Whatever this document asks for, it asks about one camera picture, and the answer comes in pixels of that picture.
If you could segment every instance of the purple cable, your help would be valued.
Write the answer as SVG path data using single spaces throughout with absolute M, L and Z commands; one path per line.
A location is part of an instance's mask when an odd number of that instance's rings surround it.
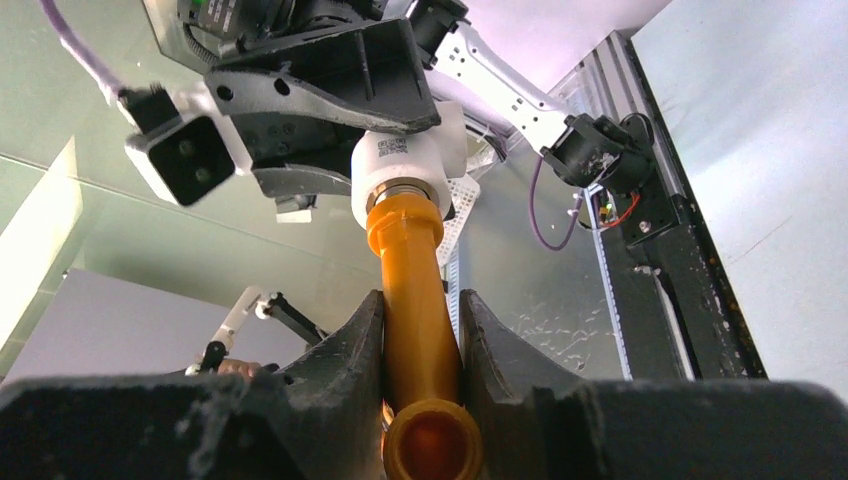
M 40 1 L 41 9 L 44 10 L 44 14 L 47 16 L 47 20 L 50 21 L 50 25 L 52 25 L 53 29 L 56 30 L 56 33 L 59 34 L 62 46 L 77 59 L 77 62 L 86 69 L 89 75 L 94 77 L 100 85 L 100 89 L 103 91 L 104 95 L 107 96 L 107 99 L 110 102 L 117 98 L 118 93 L 124 88 L 124 83 L 118 80 L 118 77 L 109 70 L 109 67 L 101 62 L 100 59 L 97 58 L 97 55 L 95 55 L 94 52 L 92 52 L 91 49 L 88 48 L 88 46 L 83 43 L 79 37 L 77 37 L 71 29 L 71 26 L 65 21 L 65 17 L 62 16 L 62 12 L 60 12 L 59 8 L 56 7 L 55 1 Z
M 563 239 L 562 243 L 559 245 L 551 245 L 550 243 L 542 237 L 542 232 L 539 231 L 539 225 L 536 222 L 536 184 L 539 183 L 539 173 L 542 171 L 542 163 L 544 162 L 543 157 L 539 157 L 539 161 L 536 163 L 536 170 L 533 172 L 533 180 L 530 181 L 530 205 L 528 211 L 530 212 L 530 226 L 533 227 L 533 234 L 536 235 L 536 239 L 539 240 L 539 243 L 542 244 L 543 247 L 547 248 L 552 252 L 558 252 L 565 248 L 568 245 L 568 241 L 571 240 L 571 234 L 574 233 L 574 227 L 577 225 L 577 215 L 580 212 L 580 207 L 583 206 L 583 195 L 577 195 L 577 199 L 574 201 L 574 213 L 571 215 L 571 223 L 568 225 L 568 231 L 565 232 L 565 239 Z

